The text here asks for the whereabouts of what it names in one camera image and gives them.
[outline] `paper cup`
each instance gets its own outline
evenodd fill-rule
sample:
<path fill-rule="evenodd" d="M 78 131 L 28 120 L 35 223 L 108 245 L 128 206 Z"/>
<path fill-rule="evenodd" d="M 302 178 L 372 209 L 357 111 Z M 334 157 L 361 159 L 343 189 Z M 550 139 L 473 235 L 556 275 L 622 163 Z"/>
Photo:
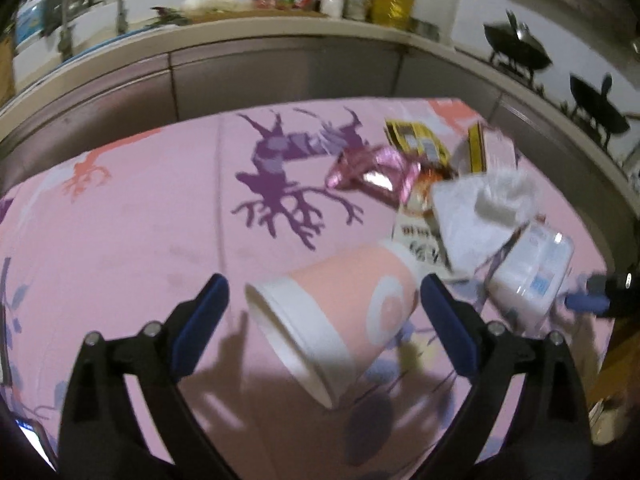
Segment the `paper cup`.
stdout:
<path fill-rule="evenodd" d="M 417 304 L 419 266 L 383 240 L 245 288 L 249 312 L 283 364 L 327 408 L 364 373 Z"/>

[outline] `purple tree pattern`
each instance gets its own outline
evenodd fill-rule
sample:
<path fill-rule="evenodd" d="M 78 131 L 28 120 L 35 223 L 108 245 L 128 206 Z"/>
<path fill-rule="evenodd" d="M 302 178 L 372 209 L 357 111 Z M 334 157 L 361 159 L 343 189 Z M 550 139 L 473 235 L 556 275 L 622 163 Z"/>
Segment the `purple tree pattern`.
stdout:
<path fill-rule="evenodd" d="M 238 114 L 251 124 L 262 138 L 256 142 L 251 159 L 256 173 L 241 171 L 236 173 L 236 179 L 261 198 L 242 202 L 231 213 L 238 214 L 246 210 L 246 226 L 251 228 L 254 223 L 259 226 L 265 225 L 273 238 L 276 237 L 275 219 L 278 215 L 283 215 L 302 243 L 315 251 L 316 247 L 311 239 L 319 235 L 325 225 L 322 222 L 322 212 L 308 201 L 310 195 L 321 195 L 340 203 L 347 213 L 347 225 L 351 225 L 354 220 L 362 224 L 360 216 L 364 211 L 325 187 L 301 186 L 299 182 L 289 181 L 284 163 L 314 156 L 338 156 L 344 148 L 358 148 L 364 146 L 366 142 L 357 133 L 357 129 L 362 126 L 360 119 L 348 108 L 345 110 L 350 113 L 351 122 L 343 126 L 334 126 L 330 121 L 325 121 L 308 110 L 300 108 L 294 108 L 294 110 L 318 119 L 322 126 L 321 130 L 317 133 L 285 134 L 280 113 L 272 112 L 275 121 L 271 128 L 257 123 L 246 114 Z M 284 200 L 287 198 L 294 200 L 294 206 L 291 209 L 285 206 Z"/>

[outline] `pink foil wrapper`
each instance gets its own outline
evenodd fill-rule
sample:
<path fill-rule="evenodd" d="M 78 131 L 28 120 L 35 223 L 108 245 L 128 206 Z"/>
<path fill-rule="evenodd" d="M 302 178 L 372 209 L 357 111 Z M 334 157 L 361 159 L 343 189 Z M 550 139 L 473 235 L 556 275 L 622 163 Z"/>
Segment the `pink foil wrapper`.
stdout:
<path fill-rule="evenodd" d="M 329 170 L 324 184 L 330 189 L 359 187 L 391 205 L 405 204 L 422 168 L 417 155 L 391 146 L 346 148 Z"/>

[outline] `phone screen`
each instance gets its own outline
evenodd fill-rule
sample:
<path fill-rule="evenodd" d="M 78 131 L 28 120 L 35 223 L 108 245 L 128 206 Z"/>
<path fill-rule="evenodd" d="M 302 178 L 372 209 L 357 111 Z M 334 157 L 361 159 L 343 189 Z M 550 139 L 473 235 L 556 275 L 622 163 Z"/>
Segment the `phone screen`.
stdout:
<path fill-rule="evenodd" d="M 18 426 L 20 427 L 22 432 L 25 434 L 25 436 L 27 437 L 27 439 L 31 443 L 31 445 L 40 454 L 40 456 L 43 457 L 43 459 L 47 461 L 47 464 L 49 464 L 52 469 L 55 469 L 55 467 L 53 467 L 53 464 L 51 463 L 51 460 L 49 460 L 49 457 L 47 456 L 47 453 L 45 453 L 44 447 L 42 447 L 42 443 L 40 442 L 40 438 L 38 437 L 37 433 L 33 429 L 33 426 L 31 424 L 29 424 L 28 422 L 25 422 L 23 420 L 16 420 L 16 423 L 18 424 Z"/>

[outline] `frying pan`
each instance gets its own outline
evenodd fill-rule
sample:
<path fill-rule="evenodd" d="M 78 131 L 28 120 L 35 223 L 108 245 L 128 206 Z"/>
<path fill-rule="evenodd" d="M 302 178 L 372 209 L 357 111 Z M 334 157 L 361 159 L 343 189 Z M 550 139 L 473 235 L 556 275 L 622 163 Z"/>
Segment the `frying pan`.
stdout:
<path fill-rule="evenodd" d="M 529 27 L 518 23 L 515 14 L 507 10 L 508 23 L 490 23 L 484 25 L 484 35 L 495 53 L 504 54 L 512 61 L 529 69 L 530 78 L 534 70 L 543 70 L 551 65 L 551 59 L 546 54 L 542 44 L 534 38 Z"/>
<path fill-rule="evenodd" d="M 623 134 L 629 129 L 626 117 L 607 99 L 612 83 L 611 74 L 607 74 L 602 80 L 602 89 L 598 91 L 584 79 L 571 74 L 571 94 L 575 99 L 571 118 L 575 117 L 578 108 L 582 108 L 595 121 L 596 130 L 598 126 L 602 126 L 607 135 L 603 145 L 605 150 L 612 135 Z"/>

